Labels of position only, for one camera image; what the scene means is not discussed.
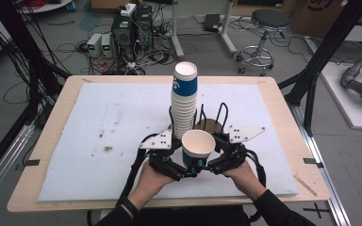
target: floor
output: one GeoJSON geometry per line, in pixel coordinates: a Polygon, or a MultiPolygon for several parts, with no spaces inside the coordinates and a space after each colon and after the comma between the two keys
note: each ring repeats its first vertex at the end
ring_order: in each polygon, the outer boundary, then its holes
{"type": "MultiPolygon", "coordinates": [[[[38,16],[42,21],[41,30],[43,34],[62,64],[72,74],[88,74],[88,70],[86,70],[88,67],[87,60],[82,55],[69,50],[73,50],[72,45],[79,41],[87,40],[88,36],[94,32],[108,32],[111,25],[111,14],[91,11],[88,2],[84,2],[81,4],[81,8],[74,13],[60,8],[41,13],[38,16]]],[[[196,15],[196,20],[200,22],[203,18],[202,15],[196,15]]],[[[244,75],[239,74],[239,64],[230,57],[217,34],[196,36],[196,34],[206,34],[206,32],[202,30],[201,25],[197,24],[194,18],[182,17],[179,18],[178,22],[180,27],[184,26],[179,31],[179,39],[185,52],[183,60],[195,63],[200,75],[248,76],[260,74],[260,70],[254,68],[247,68],[247,73],[244,75]]],[[[40,48],[46,50],[35,31],[30,26],[28,27],[40,48]]],[[[229,36],[237,49],[258,44],[259,37],[248,30],[237,30],[230,27],[229,36]]],[[[273,43],[270,40],[266,43],[266,47],[276,58],[274,68],[267,72],[267,76],[273,77],[277,82],[284,81],[299,73],[311,57],[301,36],[289,31],[285,32],[285,36],[286,38],[283,40],[277,35],[277,39],[271,39],[273,43]]],[[[336,63],[341,61],[349,63],[361,56],[362,46],[360,43],[345,42],[332,60],[336,63]]],[[[169,65],[151,66],[145,71],[146,74],[152,75],[173,74],[175,63],[176,61],[169,65]]],[[[21,82],[8,57],[4,53],[0,53],[0,140],[24,110],[25,85],[21,82]]],[[[288,93],[289,90],[290,88],[287,88],[282,91],[288,93]]],[[[349,127],[321,78],[317,86],[312,130],[324,164],[331,175],[350,223],[362,225],[362,130],[349,127]]],[[[87,211],[12,214],[7,210],[8,199],[22,173],[16,167],[21,165],[24,156],[26,158],[27,151],[32,149],[32,144],[40,132],[41,129],[36,129],[19,159],[16,160],[0,185],[0,225],[86,224],[87,211]]],[[[288,206],[317,225],[336,225],[332,215],[327,212],[329,207],[326,202],[288,203],[288,206]],[[315,209],[316,206],[323,211],[310,210],[315,209]]],[[[251,205],[246,205],[245,210],[248,215],[255,211],[251,205]]],[[[93,211],[93,221],[98,218],[99,212],[93,211]]],[[[265,222],[261,219],[254,225],[265,225],[265,222]]]]}

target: blue logo on cup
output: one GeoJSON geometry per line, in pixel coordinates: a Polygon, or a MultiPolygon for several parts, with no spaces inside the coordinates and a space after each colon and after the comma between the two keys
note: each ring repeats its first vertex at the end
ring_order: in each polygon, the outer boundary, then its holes
{"type": "Polygon", "coordinates": [[[198,90],[198,77],[190,81],[180,80],[174,77],[173,91],[179,96],[191,96],[198,90]]]}

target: black pole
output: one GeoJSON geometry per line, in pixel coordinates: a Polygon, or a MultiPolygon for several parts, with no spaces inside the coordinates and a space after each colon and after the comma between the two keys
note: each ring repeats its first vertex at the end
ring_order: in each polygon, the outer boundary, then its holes
{"type": "Polygon", "coordinates": [[[307,66],[297,75],[278,84],[278,87],[283,89],[295,83],[290,93],[285,96],[286,101],[292,105],[299,105],[304,95],[308,92],[304,112],[304,128],[310,136],[312,136],[311,119],[317,79],[322,69],[337,51],[340,44],[345,41],[361,16],[362,0],[349,1],[322,40],[319,49],[307,63],[307,66]]]}

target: brown stain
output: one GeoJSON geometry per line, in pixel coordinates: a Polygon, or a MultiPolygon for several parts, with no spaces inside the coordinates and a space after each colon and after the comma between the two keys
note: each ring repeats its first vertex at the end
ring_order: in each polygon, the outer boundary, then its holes
{"type": "Polygon", "coordinates": [[[111,151],[113,151],[113,147],[111,147],[111,146],[106,146],[106,147],[104,148],[104,152],[105,152],[105,153],[109,153],[109,152],[111,152],[111,151]]]}

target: stool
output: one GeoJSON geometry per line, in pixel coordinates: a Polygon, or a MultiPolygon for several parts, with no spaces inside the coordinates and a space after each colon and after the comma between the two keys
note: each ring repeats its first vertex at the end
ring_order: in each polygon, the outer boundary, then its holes
{"type": "Polygon", "coordinates": [[[260,76],[264,76],[266,68],[272,69],[274,66],[274,56],[264,48],[266,38],[270,32],[282,32],[285,30],[289,26],[289,17],[280,11],[258,9],[252,13],[251,21],[252,24],[264,30],[264,33],[257,46],[247,46],[238,52],[237,61],[242,61],[239,66],[239,73],[245,73],[243,66],[248,63],[256,67],[262,67],[263,72],[260,76]]]}

